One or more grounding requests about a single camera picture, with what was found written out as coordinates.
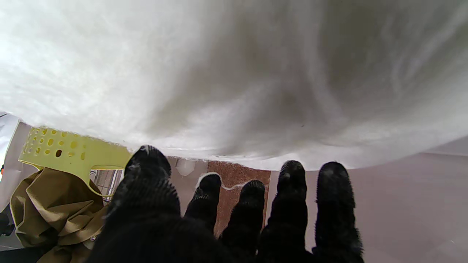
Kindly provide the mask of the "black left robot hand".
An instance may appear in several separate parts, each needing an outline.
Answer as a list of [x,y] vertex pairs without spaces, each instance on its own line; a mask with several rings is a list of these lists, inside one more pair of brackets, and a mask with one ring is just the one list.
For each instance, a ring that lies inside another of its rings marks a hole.
[[355,199],[346,168],[324,164],[317,179],[316,245],[307,251],[306,178],[301,163],[281,168],[266,226],[265,186],[246,183],[219,238],[221,178],[202,177],[185,215],[167,158],[143,145],[128,161],[87,263],[362,263]]

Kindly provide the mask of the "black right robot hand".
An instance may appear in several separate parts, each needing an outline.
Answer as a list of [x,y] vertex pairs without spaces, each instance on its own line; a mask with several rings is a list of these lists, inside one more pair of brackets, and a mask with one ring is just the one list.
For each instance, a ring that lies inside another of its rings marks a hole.
[[10,236],[15,230],[15,225],[10,223],[10,219],[5,213],[0,213],[0,236]]

